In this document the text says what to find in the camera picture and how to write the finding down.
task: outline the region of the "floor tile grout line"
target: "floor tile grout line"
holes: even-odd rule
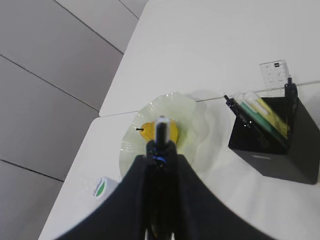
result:
[[[100,35],[98,32],[96,32],[92,27],[90,27],[88,24],[86,24],[84,21],[82,21],[79,17],[77,17],[75,14],[73,14],[69,9],[61,5],[57,0],[53,0],[56,4],[58,4],[61,8],[66,10],[69,14],[71,14],[74,18],[76,18],[78,21],[80,21],[83,25],[85,25],[87,28],[89,28],[92,32],[94,32],[96,35],[98,35],[101,39],[103,39],[105,42],[107,42],[110,46],[112,46],[115,50],[117,50],[122,55],[124,54],[119,48],[117,48],[115,45],[113,45],[111,42],[109,42],[107,39],[105,39],[102,35]]]
[[[121,0],[118,0],[118,1],[119,1],[126,9],[128,9],[128,11],[133,14],[133,16],[135,16],[135,17],[139,20],[139,17],[138,17],[137,15],[135,15],[134,12],[131,11],[131,9],[130,9],[129,7],[127,7]]]
[[[47,84],[49,84],[49,85],[51,85],[51,86],[55,87],[56,89],[59,89],[60,91],[62,91],[62,92],[64,92],[65,94],[69,95],[70,97],[72,97],[72,98],[74,98],[74,99],[78,100],[79,102],[81,102],[81,103],[83,103],[83,104],[87,105],[87,106],[88,106],[88,107],[90,107],[91,109],[93,109],[93,110],[95,110],[95,111],[99,112],[99,110],[98,110],[98,109],[95,109],[93,106],[91,106],[91,105],[89,105],[88,103],[86,103],[86,102],[82,101],[82,100],[81,100],[81,99],[79,99],[78,97],[71,95],[71,94],[70,94],[70,93],[68,93],[67,91],[65,91],[65,90],[61,89],[60,87],[58,87],[58,86],[56,86],[56,85],[52,84],[51,82],[49,82],[49,81],[47,81],[47,80],[43,79],[43,78],[42,78],[42,77],[40,77],[39,75],[37,75],[37,74],[33,73],[32,71],[30,71],[30,70],[26,69],[24,66],[21,66],[20,64],[18,64],[18,63],[16,63],[16,62],[14,62],[13,60],[11,60],[10,58],[6,57],[6,56],[5,56],[5,55],[3,55],[2,53],[0,53],[0,57],[3,57],[4,59],[8,60],[10,63],[13,63],[14,65],[18,66],[19,68],[22,68],[23,70],[27,71],[28,73],[32,74],[33,76],[37,77],[38,79],[41,79],[42,81],[46,82]]]
[[[21,166],[19,164],[16,164],[16,163],[13,163],[13,162],[10,162],[10,161],[7,161],[7,160],[4,160],[4,159],[1,159],[0,158],[0,162],[3,162],[3,163],[6,163],[6,164],[9,164],[9,165],[12,165],[12,166],[15,166],[17,168],[20,168],[20,169],[24,169],[24,170],[27,170],[27,171],[30,171],[32,173],[35,173],[35,174],[39,174],[39,175],[42,175],[44,177],[47,177],[47,178],[50,178],[50,179],[53,179],[53,180],[56,180],[56,181],[59,181],[61,183],[64,183],[65,181],[59,179],[59,178],[56,178],[56,177],[53,177],[53,176],[50,176],[50,175],[47,175],[47,174],[44,174],[42,172],[39,172],[39,171],[35,171],[35,170],[32,170],[30,168],[27,168],[27,167],[24,167],[24,166]]]

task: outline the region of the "pen holder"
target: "pen holder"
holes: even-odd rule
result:
[[[270,143],[270,148],[262,149],[238,117],[233,125],[229,148],[263,176],[316,184],[320,160],[318,126],[299,99],[291,119],[286,116],[285,97],[263,97],[263,100],[284,122],[290,123],[288,148],[282,147],[272,135],[257,126]]]

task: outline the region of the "black object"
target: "black object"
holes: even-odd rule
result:
[[[295,83],[292,82],[292,77],[288,77],[288,82],[284,85],[284,96],[287,104],[287,123],[290,127],[293,125],[293,116],[298,105],[298,89]]]
[[[176,145],[138,155],[112,195],[59,240],[271,240],[201,182]],[[165,159],[156,160],[155,155]]]
[[[239,117],[236,118],[229,148],[262,175],[304,184],[316,184],[319,174],[320,131],[305,106],[296,96],[292,112],[288,97],[264,97],[263,100],[283,119],[291,122],[288,149],[260,128],[270,143],[270,149],[255,147]]]
[[[257,140],[257,144],[263,149],[270,148],[268,140],[265,138],[263,133],[256,127],[255,122],[249,117],[245,111],[239,106],[239,104],[233,99],[229,98],[227,95],[223,96],[226,100],[225,104],[231,109],[235,116],[241,119],[243,126],[248,129],[252,137]]]

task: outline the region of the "pen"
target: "pen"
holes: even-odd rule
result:
[[[285,139],[288,139],[288,124],[255,92],[251,91],[244,95],[246,103],[258,112],[269,124],[271,124]]]
[[[259,124],[260,127],[270,133],[279,143],[281,143],[282,146],[285,148],[288,147],[286,139],[246,102],[243,93],[238,92],[234,96],[234,100],[244,110],[244,112],[255,121],[255,123]]]
[[[255,126],[252,119],[241,109],[239,104],[237,104],[237,102],[233,98],[229,98],[227,95],[224,95],[224,98],[226,100],[225,104],[231,109],[234,115],[242,121],[243,126],[251,131],[252,135],[258,140],[260,146],[264,149],[269,148],[270,144],[268,140],[265,138],[263,133]]]

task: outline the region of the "black pen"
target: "black pen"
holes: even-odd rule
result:
[[[224,95],[224,98],[226,100],[225,104],[231,109],[234,115],[242,121],[243,126],[250,129],[253,136],[260,143],[260,146],[264,149],[268,149],[270,144],[263,133],[255,126],[254,121],[241,109],[233,98],[229,98],[227,95]]]

